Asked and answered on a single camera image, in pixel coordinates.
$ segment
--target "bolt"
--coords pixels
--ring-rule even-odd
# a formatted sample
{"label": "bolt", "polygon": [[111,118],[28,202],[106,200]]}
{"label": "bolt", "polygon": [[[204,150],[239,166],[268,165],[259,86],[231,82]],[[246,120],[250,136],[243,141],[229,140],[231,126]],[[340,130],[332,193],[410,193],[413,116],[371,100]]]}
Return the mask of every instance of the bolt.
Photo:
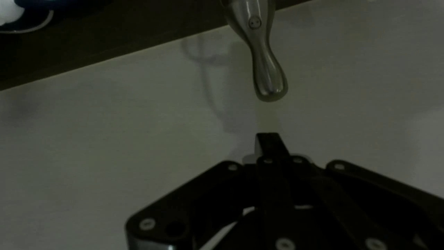
{"label": "bolt", "polygon": [[346,165],[345,163],[335,163],[335,169],[345,170]]}
{"label": "bolt", "polygon": [[289,237],[279,237],[277,240],[277,248],[278,250],[296,250],[295,241]]}
{"label": "bolt", "polygon": [[368,237],[365,240],[365,244],[370,250],[388,250],[388,244],[383,240],[376,237]]}
{"label": "bolt", "polygon": [[238,165],[229,165],[228,169],[235,172],[235,170],[239,169],[239,166]]}
{"label": "bolt", "polygon": [[153,230],[156,227],[156,219],[154,218],[142,219],[139,223],[139,227],[142,230]]}

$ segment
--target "white surface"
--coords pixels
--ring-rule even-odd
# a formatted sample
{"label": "white surface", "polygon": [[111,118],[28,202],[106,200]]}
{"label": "white surface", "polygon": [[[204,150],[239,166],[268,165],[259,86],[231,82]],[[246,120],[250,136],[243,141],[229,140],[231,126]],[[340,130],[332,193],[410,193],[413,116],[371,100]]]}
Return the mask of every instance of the white surface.
{"label": "white surface", "polygon": [[24,8],[16,0],[0,0],[0,25],[16,22],[24,13]]}
{"label": "white surface", "polygon": [[124,250],[131,213],[257,132],[444,195],[444,1],[322,0],[278,12],[290,82],[254,95],[222,27],[0,93],[0,248]]}

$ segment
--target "black metal bracket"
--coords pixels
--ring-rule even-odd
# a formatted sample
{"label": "black metal bracket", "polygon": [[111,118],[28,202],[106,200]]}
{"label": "black metal bracket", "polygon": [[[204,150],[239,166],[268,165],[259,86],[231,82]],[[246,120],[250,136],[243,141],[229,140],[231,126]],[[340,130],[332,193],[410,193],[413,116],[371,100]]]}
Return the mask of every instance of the black metal bracket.
{"label": "black metal bracket", "polygon": [[257,163],[224,161],[135,213],[131,250],[443,250],[444,200],[347,161],[320,168],[259,133]]}

